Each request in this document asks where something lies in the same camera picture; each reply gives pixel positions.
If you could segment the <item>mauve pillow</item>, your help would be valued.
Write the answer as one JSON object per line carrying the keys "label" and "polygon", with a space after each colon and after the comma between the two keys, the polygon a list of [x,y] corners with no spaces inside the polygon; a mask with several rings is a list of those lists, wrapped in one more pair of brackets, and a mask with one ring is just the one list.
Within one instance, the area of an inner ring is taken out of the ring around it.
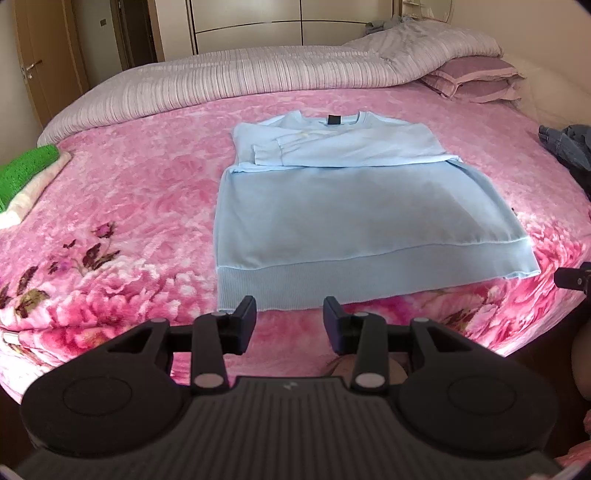
{"label": "mauve pillow", "polygon": [[471,56],[450,60],[421,81],[449,100],[485,104],[520,100],[516,84],[522,79],[500,58]]}

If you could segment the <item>cream padded headboard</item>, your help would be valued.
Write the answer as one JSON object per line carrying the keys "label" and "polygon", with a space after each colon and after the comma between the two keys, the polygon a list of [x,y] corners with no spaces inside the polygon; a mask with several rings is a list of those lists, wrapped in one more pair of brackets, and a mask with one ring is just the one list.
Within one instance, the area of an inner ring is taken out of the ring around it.
{"label": "cream padded headboard", "polygon": [[590,94],[559,73],[516,55],[502,59],[522,76],[514,88],[520,98],[513,102],[524,115],[540,125],[562,130],[569,125],[590,125]]}

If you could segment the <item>striped lilac quilt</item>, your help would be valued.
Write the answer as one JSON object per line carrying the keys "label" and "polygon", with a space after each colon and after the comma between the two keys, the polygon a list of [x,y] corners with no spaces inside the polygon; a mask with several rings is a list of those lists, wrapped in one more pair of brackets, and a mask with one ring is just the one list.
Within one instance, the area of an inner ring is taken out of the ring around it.
{"label": "striped lilac quilt", "polygon": [[437,21],[406,21],[342,46],[224,50],[125,70],[58,113],[38,145],[96,127],[207,102],[322,89],[393,87],[463,57],[500,57],[490,35]]}

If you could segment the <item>light blue sweatshirt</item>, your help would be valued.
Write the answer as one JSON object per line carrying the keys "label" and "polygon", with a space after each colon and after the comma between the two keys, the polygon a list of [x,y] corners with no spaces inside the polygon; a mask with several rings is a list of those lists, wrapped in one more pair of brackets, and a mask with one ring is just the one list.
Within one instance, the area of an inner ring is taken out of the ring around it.
{"label": "light blue sweatshirt", "polygon": [[293,111],[232,130],[213,225],[217,306],[358,303],[535,276],[533,243],[424,124]]}

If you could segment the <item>cream wardrobe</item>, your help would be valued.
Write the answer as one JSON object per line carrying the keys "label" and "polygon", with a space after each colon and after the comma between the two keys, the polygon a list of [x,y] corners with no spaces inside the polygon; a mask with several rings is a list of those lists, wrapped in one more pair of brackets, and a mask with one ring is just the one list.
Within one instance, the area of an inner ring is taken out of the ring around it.
{"label": "cream wardrobe", "polygon": [[397,1],[151,1],[159,58],[263,46],[342,45],[388,20]]}

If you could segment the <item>pink floral blanket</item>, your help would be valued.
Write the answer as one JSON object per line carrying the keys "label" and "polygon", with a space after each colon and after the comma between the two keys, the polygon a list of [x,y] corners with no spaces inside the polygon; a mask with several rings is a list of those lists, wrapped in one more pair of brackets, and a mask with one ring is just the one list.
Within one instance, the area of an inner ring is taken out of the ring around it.
{"label": "pink floral blanket", "polygon": [[235,159],[230,132],[290,111],[361,111],[426,124],[488,175],[535,244],[537,277],[366,304],[394,324],[424,316],[508,355],[579,302],[560,267],[590,257],[590,204],[537,140],[537,124],[504,104],[445,100],[419,83],[225,99],[69,137],[69,164],[24,222],[1,234],[1,385],[20,399],[50,369],[135,325],[191,323],[214,310],[212,221]]}

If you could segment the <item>green and white towel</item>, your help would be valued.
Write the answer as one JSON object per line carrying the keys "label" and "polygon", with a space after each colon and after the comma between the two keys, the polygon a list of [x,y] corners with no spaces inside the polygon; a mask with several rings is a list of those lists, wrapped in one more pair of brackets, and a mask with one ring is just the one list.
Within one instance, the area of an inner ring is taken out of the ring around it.
{"label": "green and white towel", "polygon": [[71,161],[55,145],[29,150],[1,166],[1,229],[20,225],[44,190]]}

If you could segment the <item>blue denim jeans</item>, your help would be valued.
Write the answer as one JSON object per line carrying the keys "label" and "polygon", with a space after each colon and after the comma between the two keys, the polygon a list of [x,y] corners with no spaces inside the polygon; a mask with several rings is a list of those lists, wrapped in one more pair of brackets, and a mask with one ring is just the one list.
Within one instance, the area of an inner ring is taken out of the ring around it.
{"label": "blue denim jeans", "polygon": [[540,125],[538,137],[542,145],[557,160],[569,169],[589,172],[590,164],[590,126],[569,125],[557,130]]}

